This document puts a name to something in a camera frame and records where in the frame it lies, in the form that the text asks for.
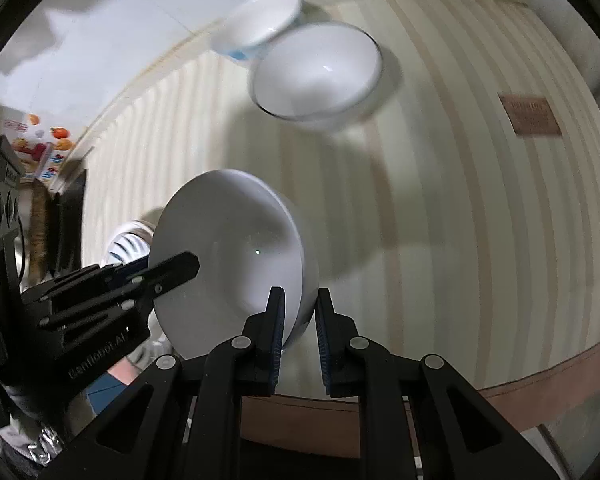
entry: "black cable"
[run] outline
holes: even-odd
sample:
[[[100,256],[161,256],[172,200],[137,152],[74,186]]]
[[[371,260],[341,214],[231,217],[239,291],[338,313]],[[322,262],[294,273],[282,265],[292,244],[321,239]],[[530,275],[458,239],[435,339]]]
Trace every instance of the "black cable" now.
[[[22,283],[24,278],[24,267],[27,263],[27,253],[24,250],[24,229],[22,228],[22,220],[18,216],[18,225],[20,226],[20,240],[22,240],[22,264],[20,265],[20,274],[18,275],[18,283]]]

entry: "striped surface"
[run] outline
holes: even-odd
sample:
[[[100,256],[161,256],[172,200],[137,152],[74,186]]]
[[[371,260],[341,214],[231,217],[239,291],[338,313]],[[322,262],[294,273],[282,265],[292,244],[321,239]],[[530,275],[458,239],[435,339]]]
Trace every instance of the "striped surface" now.
[[[328,11],[388,51],[383,106],[307,133],[256,109],[245,69],[210,52],[186,62],[88,157],[83,263],[197,174],[239,168],[298,206],[336,310],[394,353],[437,352],[484,387],[599,342],[600,112],[548,29],[496,0]],[[499,93],[545,96],[563,137],[516,137]],[[278,391],[324,395],[313,326]]]

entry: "bowl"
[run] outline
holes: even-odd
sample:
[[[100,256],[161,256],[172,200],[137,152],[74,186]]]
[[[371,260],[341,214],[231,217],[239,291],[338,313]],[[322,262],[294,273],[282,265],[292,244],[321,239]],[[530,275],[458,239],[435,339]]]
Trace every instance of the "bowl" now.
[[[312,23],[270,45],[251,68],[250,95],[267,114],[313,128],[361,112],[381,72],[380,49],[366,32]]]
[[[200,271],[156,298],[155,313],[184,358],[240,335],[272,286],[285,290],[283,348],[306,329],[318,291],[313,245],[293,206],[259,178],[209,171],[180,188],[160,216],[149,263],[182,251],[198,257]]]
[[[300,20],[302,0],[246,0],[221,23],[211,48],[236,61],[256,57],[267,42]]]

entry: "triangular cutout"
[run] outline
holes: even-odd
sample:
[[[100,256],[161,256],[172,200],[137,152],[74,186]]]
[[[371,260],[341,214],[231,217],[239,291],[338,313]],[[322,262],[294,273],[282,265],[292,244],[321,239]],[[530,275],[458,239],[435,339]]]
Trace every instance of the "triangular cutout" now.
[[[500,432],[457,388],[447,391],[467,450],[477,453],[502,441]]]
[[[143,386],[131,402],[120,410],[118,416],[100,431],[96,442],[119,453],[131,452],[153,394],[152,386]]]

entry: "brown label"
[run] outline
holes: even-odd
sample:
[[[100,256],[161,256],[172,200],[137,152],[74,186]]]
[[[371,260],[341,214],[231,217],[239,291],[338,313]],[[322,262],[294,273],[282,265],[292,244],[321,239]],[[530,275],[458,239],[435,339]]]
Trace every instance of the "brown label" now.
[[[516,135],[561,136],[560,126],[544,97],[500,95]]]

